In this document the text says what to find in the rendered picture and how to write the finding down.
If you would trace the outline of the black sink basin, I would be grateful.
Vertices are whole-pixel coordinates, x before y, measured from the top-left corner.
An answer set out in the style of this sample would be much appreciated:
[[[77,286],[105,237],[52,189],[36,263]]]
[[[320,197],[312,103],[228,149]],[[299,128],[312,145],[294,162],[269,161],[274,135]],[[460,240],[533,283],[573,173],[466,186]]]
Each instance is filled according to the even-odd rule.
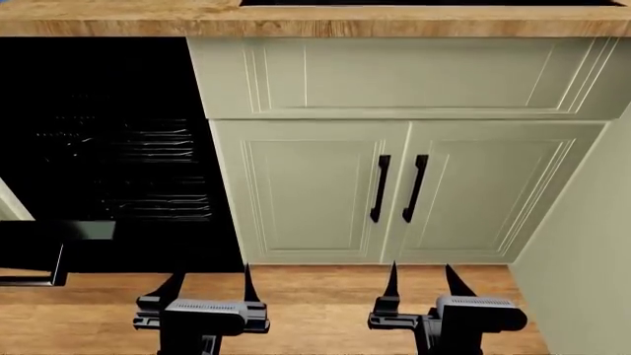
[[[622,0],[242,0],[241,7],[625,7]]]

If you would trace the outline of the open black dishwasher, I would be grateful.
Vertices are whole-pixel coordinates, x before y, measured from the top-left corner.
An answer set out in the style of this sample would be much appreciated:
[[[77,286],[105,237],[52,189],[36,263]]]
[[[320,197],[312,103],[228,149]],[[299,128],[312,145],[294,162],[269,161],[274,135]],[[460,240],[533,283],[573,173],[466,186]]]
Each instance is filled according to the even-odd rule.
[[[50,163],[28,137],[60,116],[187,120],[190,164]],[[96,183],[131,177],[204,177],[205,221],[114,219]],[[240,273],[244,262],[218,156],[181,37],[0,37],[0,178],[34,221],[113,221],[110,242],[76,250],[72,273]]]

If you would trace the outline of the pale green false drawer front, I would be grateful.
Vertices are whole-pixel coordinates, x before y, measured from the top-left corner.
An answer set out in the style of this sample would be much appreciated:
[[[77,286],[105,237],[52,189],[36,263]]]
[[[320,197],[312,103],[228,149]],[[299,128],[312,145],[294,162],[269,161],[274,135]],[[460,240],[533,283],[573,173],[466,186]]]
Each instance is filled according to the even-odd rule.
[[[608,120],[631,43],[565,38],[190,38],[212,119]]]

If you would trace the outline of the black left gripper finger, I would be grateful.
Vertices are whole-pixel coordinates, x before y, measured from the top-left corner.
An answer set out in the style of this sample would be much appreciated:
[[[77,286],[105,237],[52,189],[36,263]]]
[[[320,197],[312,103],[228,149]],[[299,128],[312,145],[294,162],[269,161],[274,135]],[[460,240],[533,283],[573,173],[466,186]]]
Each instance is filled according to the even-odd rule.
[[[245,289],[244,289],[244,302],[247,307],[253,310],[266,310],[267,305],[262,303],[257,295],[255,286],[251,277],[251,271],[249,264],[245,265]]]
[[[140,310],[163,310],[178,298],[185,279],[183,272],[174,273],[158,289],[137,298]]]

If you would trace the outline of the wooden kitchen countertop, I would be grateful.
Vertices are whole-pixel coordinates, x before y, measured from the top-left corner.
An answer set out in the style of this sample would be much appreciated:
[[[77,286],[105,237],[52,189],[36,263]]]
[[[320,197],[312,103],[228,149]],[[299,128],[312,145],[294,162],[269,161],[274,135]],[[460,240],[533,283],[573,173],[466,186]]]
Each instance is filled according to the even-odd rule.
[[[241,0],[2,0],[0,36],[631,37],[619,7],[244,7]]]

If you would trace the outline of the black dishwasher door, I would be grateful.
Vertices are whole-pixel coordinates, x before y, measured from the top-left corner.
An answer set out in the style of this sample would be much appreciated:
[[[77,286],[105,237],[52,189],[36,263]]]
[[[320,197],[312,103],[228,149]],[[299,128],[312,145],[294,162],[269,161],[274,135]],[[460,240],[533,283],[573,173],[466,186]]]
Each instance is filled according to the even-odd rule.
[[[44,271],[54,268],[64,245],[67,271],[76,250],[88,242],[113,240],[113,221],[0,221],[0,268]]]

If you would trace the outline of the pale green cabinet corner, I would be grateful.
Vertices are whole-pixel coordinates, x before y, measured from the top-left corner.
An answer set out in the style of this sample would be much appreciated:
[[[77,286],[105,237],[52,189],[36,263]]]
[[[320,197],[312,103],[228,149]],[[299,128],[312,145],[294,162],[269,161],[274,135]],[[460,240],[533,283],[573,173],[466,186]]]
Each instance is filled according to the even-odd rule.
[[[33,221],[35,218],[0,178],[0,221]]]

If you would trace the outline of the pale green cabinet door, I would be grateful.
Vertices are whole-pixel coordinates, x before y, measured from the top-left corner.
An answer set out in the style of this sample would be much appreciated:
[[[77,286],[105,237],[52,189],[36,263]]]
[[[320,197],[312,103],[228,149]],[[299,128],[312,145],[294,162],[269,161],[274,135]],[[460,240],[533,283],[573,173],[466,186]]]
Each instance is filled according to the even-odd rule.
[[[210,128],[246,262],[380,262],[407,123],[214,120]],[[381,155],[390,165],[374,223]]]
[[[602,129],[600,123],[413,123],[385,262],[513,262]],[[417,155],[429,160],[406,223],[402,211]]]

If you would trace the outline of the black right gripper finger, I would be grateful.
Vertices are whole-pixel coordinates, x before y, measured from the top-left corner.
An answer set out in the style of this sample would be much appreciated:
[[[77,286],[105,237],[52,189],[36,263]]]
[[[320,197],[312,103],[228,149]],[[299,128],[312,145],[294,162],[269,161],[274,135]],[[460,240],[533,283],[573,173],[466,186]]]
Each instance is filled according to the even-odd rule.
[[[386,288],[382,295],[379,296],[379,299],[387,299],[394,300],[399,298],[398,293],[398,272],[397,272],[397,264],[394,261],[389,269],[389,274],[387,278]]]
[[[458,297],[476,297],[475,292],[470,289],[466,283],[458,276],[456,271],[450,266],[445,265],[445,274],[448,286],[452,296]]]

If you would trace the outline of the pale green cabinet side panel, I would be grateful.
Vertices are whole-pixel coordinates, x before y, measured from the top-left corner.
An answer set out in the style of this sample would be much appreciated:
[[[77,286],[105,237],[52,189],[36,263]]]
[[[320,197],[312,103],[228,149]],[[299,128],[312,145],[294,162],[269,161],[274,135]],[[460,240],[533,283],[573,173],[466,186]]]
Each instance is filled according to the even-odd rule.
[[[511,265],[553,354],[631,355],[631,37],[620,45],[610,76],[630,103]]]

